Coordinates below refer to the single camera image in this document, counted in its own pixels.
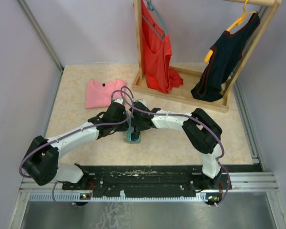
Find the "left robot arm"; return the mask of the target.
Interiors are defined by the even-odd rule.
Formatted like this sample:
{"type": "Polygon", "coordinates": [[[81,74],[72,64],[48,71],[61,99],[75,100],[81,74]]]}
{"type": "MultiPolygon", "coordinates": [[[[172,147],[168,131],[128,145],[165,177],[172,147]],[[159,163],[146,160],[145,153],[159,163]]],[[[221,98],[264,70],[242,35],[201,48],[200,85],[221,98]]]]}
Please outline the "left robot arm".
{"type": "Polygon", "coordinates": [[[78,165],[59,163],[59,159],[82,145],[128,129],[127,112],[121,99],[114,100],[105,112],[88,119],[81,126],[55,137],[41,135],[33,139],[19,173],[39,186],[51,181],[69,182],[79,189],[90,183],[88,172],[78,165]]]}

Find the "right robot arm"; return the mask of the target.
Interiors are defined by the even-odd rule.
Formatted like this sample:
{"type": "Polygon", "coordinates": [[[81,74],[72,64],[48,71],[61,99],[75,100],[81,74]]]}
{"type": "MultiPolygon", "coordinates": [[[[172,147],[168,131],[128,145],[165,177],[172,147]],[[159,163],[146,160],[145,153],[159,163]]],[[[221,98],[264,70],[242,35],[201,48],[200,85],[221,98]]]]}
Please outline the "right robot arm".
{"type": "Polygon", "coordinates": [[[137,101],[133,111],[136,130],[145,131],[151,128],[172,129],[186,134],[192,146],[201,153],[203,160],[202,175],[197,189],[213,189],[220,184],[222,174],[217,158],[221,155],[221,127],[201,108],[191,113],[171,113],[160,108],[149,110],[146,105],[137,101]]]}

